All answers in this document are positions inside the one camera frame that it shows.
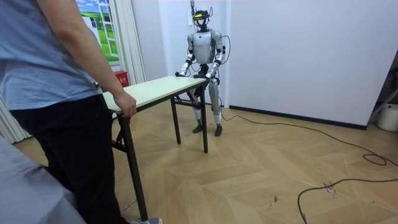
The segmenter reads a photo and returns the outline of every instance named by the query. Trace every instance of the red box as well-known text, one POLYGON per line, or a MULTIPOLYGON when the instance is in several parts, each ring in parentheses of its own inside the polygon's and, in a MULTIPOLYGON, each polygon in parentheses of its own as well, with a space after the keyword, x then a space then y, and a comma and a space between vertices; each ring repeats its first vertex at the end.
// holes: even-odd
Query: red box
POLYGON ((116 78, 118 78, 120 84, 122 84, 123 87, 129 86, 129 79, 127 77, 127 72, 124 71, 118 71, 114 73, 116 75, 116 78))

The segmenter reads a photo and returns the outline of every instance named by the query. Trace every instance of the curtain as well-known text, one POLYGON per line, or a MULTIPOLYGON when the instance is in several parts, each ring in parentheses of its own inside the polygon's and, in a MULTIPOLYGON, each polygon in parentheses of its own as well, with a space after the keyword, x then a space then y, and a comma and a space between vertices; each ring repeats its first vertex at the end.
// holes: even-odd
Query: curtain
POLYGON ((110 0, 121 70, 128 72, 130 84, 146 81, 136 22, 131 1, 110 0))
POLYGON ((0 96, 0 135, 9 143, 19 142, 29 138, 30 134, 23 130, 18 122, 6 109, 3 98, 0 96))

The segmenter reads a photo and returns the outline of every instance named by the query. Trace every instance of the window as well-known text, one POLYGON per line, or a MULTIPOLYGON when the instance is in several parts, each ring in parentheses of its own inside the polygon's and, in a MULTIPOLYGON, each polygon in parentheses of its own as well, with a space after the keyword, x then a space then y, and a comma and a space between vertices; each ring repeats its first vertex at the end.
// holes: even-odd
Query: window
POLYGON ((114 38, 109 0, 76 0, 76 2, 85 24, 96 37, 106 59, 109 62, 118 62, 118 48, 114 38))

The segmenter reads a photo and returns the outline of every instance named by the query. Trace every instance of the black pants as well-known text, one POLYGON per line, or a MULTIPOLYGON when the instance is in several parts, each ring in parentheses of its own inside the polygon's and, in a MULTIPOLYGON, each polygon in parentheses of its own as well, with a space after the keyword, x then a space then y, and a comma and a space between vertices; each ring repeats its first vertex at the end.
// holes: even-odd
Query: black pants
POLYGON ((128 223, 114 193, 113 120, 102 95, 11 114, 36 137, 87 224, 128 223))

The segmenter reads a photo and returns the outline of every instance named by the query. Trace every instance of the humanoid robot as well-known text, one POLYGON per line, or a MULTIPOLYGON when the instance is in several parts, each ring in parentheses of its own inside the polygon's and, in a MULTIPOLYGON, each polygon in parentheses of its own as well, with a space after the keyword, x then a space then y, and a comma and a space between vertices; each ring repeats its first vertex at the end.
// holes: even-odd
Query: humanoid robot
MULTIPOLYGON (((225 46, 223 45, 223 35, 215 30, 211 30, 207 27, 209 17, 212 16, 213 10, 211 9, 209 14, 208 11, 196 11, 195 2, 191 0, 192 19, 194 25, 199 27, 196 33, 188 36, 188 56, 181 71, 175 75, 178 77, 187 77, 189 67, 193 61, 197 61, 200 64, 200 71, 198 75, 194 75, 194 78, 206 78, 206 87, 209 88, 211 110, 214 114, 214 120, 217 125, 215 136, 220 136, 223 127, 221 126, 221 108, 218 103, 218 85, 220 79, 216 77, 220 65, 223 64, 225 46)), ((205 89, 199 87, 195 90, 189 91, 187 94, 194 105, 193 112, 197 119, 198 126, 192 131, 193 133, 199 133, 202 130, 201 126, 201 111, 197 105, 198 97, 201 91, 205 89)))

